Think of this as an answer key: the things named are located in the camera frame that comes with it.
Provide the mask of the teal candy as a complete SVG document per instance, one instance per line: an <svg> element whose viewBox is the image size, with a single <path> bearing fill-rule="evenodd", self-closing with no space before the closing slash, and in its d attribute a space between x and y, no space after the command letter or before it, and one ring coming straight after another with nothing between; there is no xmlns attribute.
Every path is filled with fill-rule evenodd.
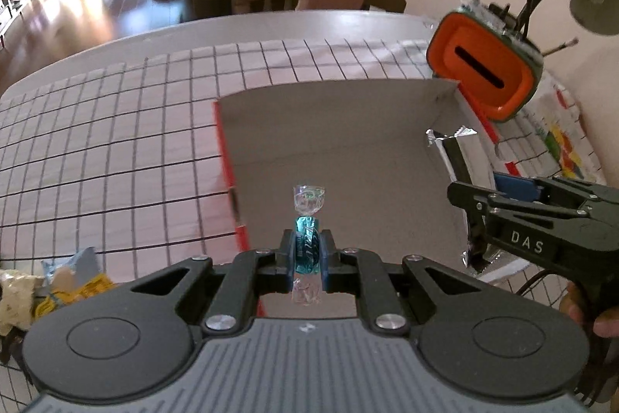
<svg viewBox="0 0 619 413"><path fill-rule="evenodd" d="M296 185L293 301L310 306L320 298L320 238L318 212L324 204L325 188Z"/></svg>

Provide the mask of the yellow snack packet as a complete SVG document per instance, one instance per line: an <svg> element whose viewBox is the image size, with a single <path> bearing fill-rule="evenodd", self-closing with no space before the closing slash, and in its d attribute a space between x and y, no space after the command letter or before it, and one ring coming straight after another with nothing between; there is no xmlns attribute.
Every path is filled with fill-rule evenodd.
<svg viewBox="0 0 619 413"><path fill-rule="evenodd" d="M36 308L34 308L34 320L38 321L38 319L41 319L46 314L51 314L64 306L92 298L100 293L106 293L106 291L114 288L115 283L109 279L107 274L98 274L83 286L70 293L58 289L53 290L36 306Z"/></svg>

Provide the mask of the red yellow chip bag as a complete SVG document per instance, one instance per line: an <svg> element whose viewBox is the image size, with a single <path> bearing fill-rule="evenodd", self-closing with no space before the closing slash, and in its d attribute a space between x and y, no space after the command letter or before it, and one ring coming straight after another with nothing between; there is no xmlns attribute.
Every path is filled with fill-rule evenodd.
<svg viewBox="0 0 619 413"><path fill-rule="evenodd" d="M493 167L475 130L462 126L451 134L434 129L428 129L425 134L432 156L442 163L451 182L464 182L487 190L496 188ZM462 210L462 214L468 242L463 262L469 271L480 274L494 260L497 250L482 237L485 218L480 210Z"/></svg>

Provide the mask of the blue cookie packet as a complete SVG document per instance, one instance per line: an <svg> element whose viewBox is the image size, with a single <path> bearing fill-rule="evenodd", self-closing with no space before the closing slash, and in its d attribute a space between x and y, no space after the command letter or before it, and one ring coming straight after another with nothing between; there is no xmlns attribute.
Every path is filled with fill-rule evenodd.
<svg viewBox="0 0 619 413"><path fill-rule="evenodd" d="M43 260L44 284L50 291L72 293L102 272L96 250L87 247L64 259Z"/></svg>

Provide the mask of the cream pastry packet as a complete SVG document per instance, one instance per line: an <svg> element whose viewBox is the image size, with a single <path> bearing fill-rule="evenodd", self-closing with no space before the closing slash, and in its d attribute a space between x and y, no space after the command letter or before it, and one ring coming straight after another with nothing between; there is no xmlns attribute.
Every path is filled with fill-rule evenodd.
<svg viewBox="0 0 619 413"><path fill-rule="evenodd" d="M34 295L43 285L43 278L14 269L2 269L0 281L1 336L7 336L14 328L24 331L30 329Z"/></svg>

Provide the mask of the red cardboard box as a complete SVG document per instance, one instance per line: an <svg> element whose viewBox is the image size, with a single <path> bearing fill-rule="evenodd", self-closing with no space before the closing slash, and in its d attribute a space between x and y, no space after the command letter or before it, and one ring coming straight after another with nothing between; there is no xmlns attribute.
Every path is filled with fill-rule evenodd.
<svg viewBox="0 0 619 413"><path fill-rule="evenodd" d="M324 81L237 92L217 105L224 159L249 245L272 248L295 220L298 185L324 188L320 224L340 248L398 263L417 254L465 271L467 226L429 131L456 136L475 185L504 170L454 82Z"/></svg>

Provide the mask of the colourful plastic bag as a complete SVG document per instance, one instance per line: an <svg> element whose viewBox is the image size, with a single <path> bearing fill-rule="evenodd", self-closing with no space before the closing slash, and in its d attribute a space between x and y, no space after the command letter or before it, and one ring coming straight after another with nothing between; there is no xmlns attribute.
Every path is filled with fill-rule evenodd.
<svg viewBox="0 0 619 413"><path fill-rule="evenodd" d="M553 74L542 73L523 114L555 159L562 177L606 184L599 158L582 127L580 108Z"/></svg>

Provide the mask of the white grid tablecloth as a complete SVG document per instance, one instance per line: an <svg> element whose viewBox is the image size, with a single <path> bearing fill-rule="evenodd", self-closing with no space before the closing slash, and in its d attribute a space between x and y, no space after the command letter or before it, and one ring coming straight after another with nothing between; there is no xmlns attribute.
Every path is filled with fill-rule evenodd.
<svg viewBox="0 0 619 413"><path fill-rule="evenodd" d="M266 41L159 55L1 104L1 260L39 272L87 247L115 281L36 325L40 382L1 368L5 412L509 412L453 389L419 351L351 318L351 296L271 295L239 336L200 328L218 263L249 245L217 105L255 88L432 77L414 41Z"/></svg>

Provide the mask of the orange green tissue box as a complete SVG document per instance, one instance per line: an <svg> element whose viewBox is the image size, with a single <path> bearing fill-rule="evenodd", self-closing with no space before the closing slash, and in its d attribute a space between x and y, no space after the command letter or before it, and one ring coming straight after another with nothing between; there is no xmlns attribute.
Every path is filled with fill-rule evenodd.
<svg viewBox="0 0 619 413"><path fill-rule="evenodd" d="M463 6L439 22L426 52L436 77L459 82L488 119L504 123L530 101L544 70L536 47L486 9Z"/></svg>

